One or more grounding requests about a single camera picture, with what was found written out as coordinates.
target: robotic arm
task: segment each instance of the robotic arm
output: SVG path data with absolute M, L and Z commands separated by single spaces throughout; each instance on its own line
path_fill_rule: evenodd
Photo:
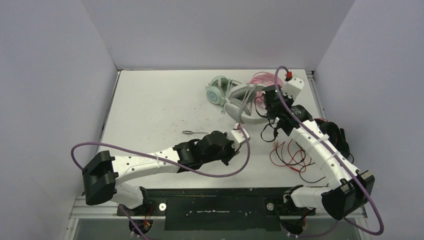
M 285 85 L 281 88 L 284 102 L 308 129 L 312 130 L 319 139 L 316 139 L 303 126 L 293 119 L 282 105 L 277 89 L 274 85 L 263 89 L 263 99 L 266 117 L 276 124 L 274 136 L 277 130 L 282 129 L 287 136 L 296 141 L 307 154 L 315 161 L 319 169 L 328 179 L 328 187 L 305 187 L 298 185 L 288 190 L 284 195 L 284 206 L 292 209 L 293 212 L 301 208 L 315 208 L 326 210 L 330 216 L 336 220 L 341 220 L 354 210 L 367 203 L 367 198 L 356 182 L 339 164 L 335 156 L 342 159 L 347 168 L 361 182 L 362 186 L 370 194 L 374 185 L 374 176 L 369 172 L 360 171 L 356 166 L 346 160 L 329 141 L 329 135 L 322 133 L 317 123 L 309 112 L 301 105 L 293 105 L 294 100 L 304 86 L 304 81 L 296 76 L 286 79 Z M 327 143 L 335 152 L 332 154 L 322 142 Z
M 146 154 L 156 156 L 156 159 L 138 155 L 111 156 L 109 151 L 101 151 L 82 169 L 85 202 L 92 206 L 112 201 L 135 209 L 147 204 L 147 192 L 143 187 L 132 186 L 126 181 L 154 174 L 182 173 L 187 171 L 184 167 L 198 170 L 203 164 L 217 160 L 228 165 L 245 142 L 240 130 L 228 133 L 213 131 L 202 139 Z

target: white headphones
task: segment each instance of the white headphones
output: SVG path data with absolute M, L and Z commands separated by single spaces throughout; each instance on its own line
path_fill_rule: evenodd
M 206 96 L 211 103 L 223 105 L 223 110 L 237 123 L 262 124 L 268 120 L 252 116 L 252 104 L 250 108 L 247 104 L 252 103 L 256 93 L 264 87 L 261 84 L 244 84 L 225 76 L 217 76 L 206 87 Z

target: gray wall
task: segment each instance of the gray wall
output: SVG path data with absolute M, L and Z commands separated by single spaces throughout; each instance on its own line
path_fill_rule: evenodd
M 315 69 L 354 0 L 82 0 L 119 69 Z
M 79 0 L 0 3 L 2 239 L 62 239 L 116 74 Z
M 376 177 L 382 239 L 423 239 L 423 13 L 422 0 L 356 0 L 315 76 L 327 118 Z

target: white table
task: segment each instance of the white table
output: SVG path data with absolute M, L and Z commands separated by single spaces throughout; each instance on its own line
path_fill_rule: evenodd
M 226 132 L 233 128 L 234 120 L 227 114 L 221 114 L 221 107 L 211 104 L 206 97 L 206 85 L 216 76 L 224 75 L 240 82 L 249 82 L 257 72 L 274 70 L 123 70 L 115 89 L 110 112 L 107 118 L 102 142 L 120 147 L 152 153 L 173 147 L 190 139 L 202 138 L 203 135 L 185 135 L 183 130 L 195 132 Z M 314 118 L 319 118 L 319 111 L 314 100 L 313 91 L 306 72 L 303 69 L 292 70 L 294 75 L 305 80 L 303 91 L 294 104 L 303 105 Z M 279 74 L 284 79 L 284 71 Z M 237 175 L 225 178 L 212 178 L 192 172 L 163 173 L 141 177 L 129 181 L 135 186 L 147 189 L 164 188 L 269 188 L 305 186 L 325 186 L 326 180 L 318 183 L 306 183 L 299 174 L 288 167 L 278 167 L 271 163 L 269 154 L 273 143 L 261 140 L 260 132 L 265 124 L 243 127 L 251 137 L 251 156 L 247 167 Z M 271 129 L 264 133 L 265 139 L 272 139 Z M 290 140 L 280 130 L 278 141 Z M 292 154 L 299 148 L 292 142 Z M 127 156 L 107 147 L 112 155 Z M 200 171 L 210 174 L 227 174 L 238 170 L 245 162 L 247 148 L 243 146 L 240 154 L 235 156 L 229 166 L 221 161 L 203 165 Z M 289 154 L 284 151 L 285 160 Z M 273 155 L 275 163 L 282 164 Z M 315 181 L 323 177 L 316 165 L 308 166 L 302 176 Z

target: black headphones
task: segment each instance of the black headphones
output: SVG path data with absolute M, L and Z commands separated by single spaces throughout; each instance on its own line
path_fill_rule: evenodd
M 346 142 L 345 130 L 343 128 L 339 128 L 337 124 L 331 121 L 327 122 L 320 118 L 315 118 L 314 120 L 318 124 L 321 132 L 329 136 L 328 140 L 341 153 L 341 155 L 345 158 L 349 157 L 351 151 L 349 150 L 349 144 Z

